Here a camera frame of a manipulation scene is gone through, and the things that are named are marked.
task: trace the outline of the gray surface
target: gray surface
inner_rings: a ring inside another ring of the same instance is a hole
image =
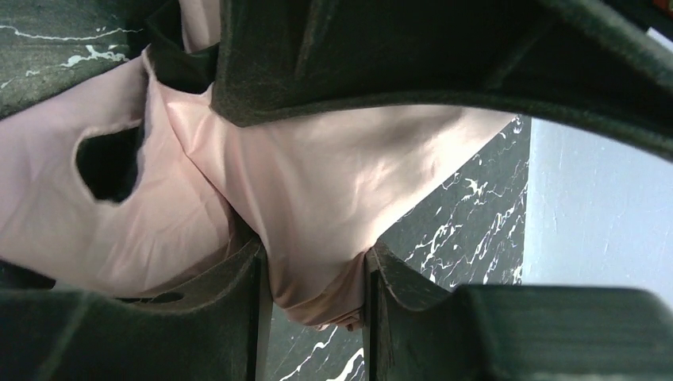
[[[673,164],[533,120],[523,281],[632,286],[673,306]]]

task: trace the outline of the pink fabric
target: pink fabric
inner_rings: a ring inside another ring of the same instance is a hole
[[[197,52],[219,42],[219,0],[180,0],[180,11],[187,52]]]
[[[195,9],[183,20],[199,50],[219,25],[203,28],[211,13]],[[233,207],[267,248],[289,319],[357,327],[362,253],[513,118],[390,106],[241,129],[210,109],[211,94],[158,83],[144,54],[0,121],[0,257],[114,296],[157,294],[240,247]],[[133,193],[94,200],[75,167],[79,142],[143,117]]]

